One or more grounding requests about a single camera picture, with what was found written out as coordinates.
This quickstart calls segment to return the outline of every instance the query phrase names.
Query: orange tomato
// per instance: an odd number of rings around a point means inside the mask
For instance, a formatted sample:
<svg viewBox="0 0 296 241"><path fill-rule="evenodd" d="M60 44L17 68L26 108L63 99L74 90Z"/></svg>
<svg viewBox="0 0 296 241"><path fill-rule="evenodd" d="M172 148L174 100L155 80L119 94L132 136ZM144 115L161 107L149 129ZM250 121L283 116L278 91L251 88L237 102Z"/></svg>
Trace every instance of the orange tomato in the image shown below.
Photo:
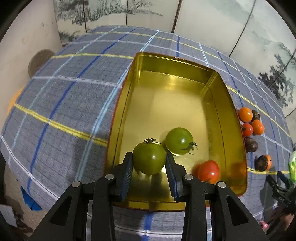
<svg viewBox="0 0 296 241"><path fill-rule="evenodd" d="M242 133L244 137L249 137L253 134L253 127L249 123L244 123L242 125Z"/></svg>
<svg viewBox="0 0 296 241"><path fill-rule="evenodd" d="M256 135L261 135L264 132L264 125L261 123L260 120L254 120L252 122L253 132Z"/></svg>
<svg viewBox="0 0 296 241"><path fill-rule="evenodd" d="M270 155L265 155L265 156L266 156L267 161L268 161L267 168L266 168L266 170L268 171L271 168L272 161L271 161L271 156Z"/></svg>
<svg viewBox="0 0 296 241"><path fill-rule="evenodd" d="M242 107L239 110L239 118L243 121L243 122L249 122L252 120L253 118L253 113L252 111L248 108L248 107Z"/></svg>
<svg viewBox="0 0 296 241"><path fill-rule="evenodd" d="M205 161L199 166L197 177L202 182L215 184L220 178L220 168L213 160Z"/></svg>

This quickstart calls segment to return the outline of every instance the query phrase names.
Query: rectangular tin container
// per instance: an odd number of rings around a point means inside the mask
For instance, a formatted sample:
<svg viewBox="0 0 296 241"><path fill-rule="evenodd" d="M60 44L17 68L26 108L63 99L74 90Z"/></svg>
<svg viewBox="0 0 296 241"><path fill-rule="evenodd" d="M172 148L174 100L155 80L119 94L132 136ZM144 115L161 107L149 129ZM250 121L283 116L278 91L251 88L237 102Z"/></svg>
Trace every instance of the rectangular tin container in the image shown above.
<svg viewBox="0 0 296 241"><path fill-rule="evenodd" d="M111 130L105 173L123 161L127 151L147 138L165 140L175 128L188 129L198 150L175 156L191 173L196 164L214 160L220 180L237 195L247 188L243 136L236 109L221 76L191 61L138 53L125 79ZM170 193L165 167L155 175L133 170L122 207L153 211L185 210Z"/></svg>

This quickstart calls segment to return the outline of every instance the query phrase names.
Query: tomato stem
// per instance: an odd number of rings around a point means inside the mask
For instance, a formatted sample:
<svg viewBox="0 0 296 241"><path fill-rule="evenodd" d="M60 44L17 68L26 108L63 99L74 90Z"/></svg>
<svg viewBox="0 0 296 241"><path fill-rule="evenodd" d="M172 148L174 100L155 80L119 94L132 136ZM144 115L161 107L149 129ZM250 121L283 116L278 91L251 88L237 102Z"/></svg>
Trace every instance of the tomato stem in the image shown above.
<svg viewBox="0 0 296 241"><path fill-rule="evenodd" d="M194 155L194 153L193 153L193 154L190 153L190 150L194 150L194 147L193 147L193 146L196 146L196 150L197 150L197 145L196 145L195 142L190 142L187 148L183 148L183 149L181 149L181 150L188 150L188 153L189 153L190 155Z"/></svg>
<svg viewBox="0 0 296 241"><path fill-rule="evenodd" d="M154 142L156 141L155 138L148 138L148 139L145 139L144 142L147 143L147 144L161 144L159 142Z"/></svg>

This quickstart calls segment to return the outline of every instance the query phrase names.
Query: table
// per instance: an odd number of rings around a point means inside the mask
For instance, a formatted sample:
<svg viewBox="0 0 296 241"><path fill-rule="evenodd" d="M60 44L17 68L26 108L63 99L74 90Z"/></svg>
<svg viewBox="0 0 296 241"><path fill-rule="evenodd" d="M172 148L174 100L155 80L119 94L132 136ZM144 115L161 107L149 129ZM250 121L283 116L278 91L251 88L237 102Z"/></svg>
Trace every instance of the table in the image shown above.
<svg viewBox="0 0 296 241"><path fill-rule="evenodd" d="M122 83L139 51L176 56L221 75L237 109L258 110L265 126L247 154L248 188L240 197L257 220L275 205L266 172L254 159L269 154L269 174L288 171L291 138L273 93L238 63L195 41L159 30L100 26L68 44L32 77L1 133L0 150L22 187L50 209L74 181L103 175L111 121ZM114 207L119 240L180 240L184 212L146 212ZM210 213L207 210L210 237Z"/></svg>

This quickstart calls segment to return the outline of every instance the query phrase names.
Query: floor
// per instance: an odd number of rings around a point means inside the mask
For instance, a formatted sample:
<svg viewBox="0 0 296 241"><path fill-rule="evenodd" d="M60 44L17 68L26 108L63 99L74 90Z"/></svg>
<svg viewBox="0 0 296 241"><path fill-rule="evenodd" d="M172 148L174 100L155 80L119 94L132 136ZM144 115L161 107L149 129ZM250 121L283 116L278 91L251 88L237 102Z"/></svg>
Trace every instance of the floor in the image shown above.
<svg viewBox="0 0 296 241"><path fill-rule="evenodd" d="M12 206L13 210L20 215L21 221L25 223L32 230L38 226L40 221L46 215L46 210L41 211L32 211L24 202L22 193L20 190L20 184L15 179L15 176L12 174L8 166L5 167L4 174L4 190L5 198L8 205ZM24 234L24 240L30 237L32 232Z"/></svg>

